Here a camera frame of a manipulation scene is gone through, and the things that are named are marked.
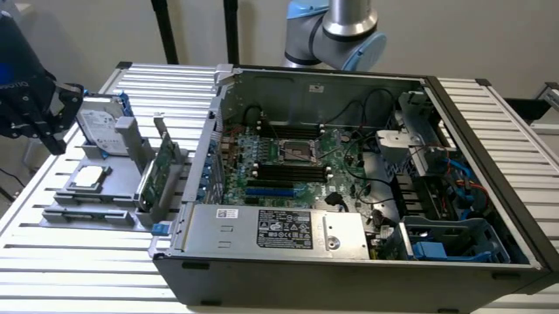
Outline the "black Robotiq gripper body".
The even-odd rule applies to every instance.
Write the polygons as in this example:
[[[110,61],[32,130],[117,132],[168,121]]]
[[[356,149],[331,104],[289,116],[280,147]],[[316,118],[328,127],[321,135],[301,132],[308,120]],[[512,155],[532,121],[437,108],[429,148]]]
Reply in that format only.
[[[54,76],[45,70],[12,15],[1,12],[1,124],[57,131]]]

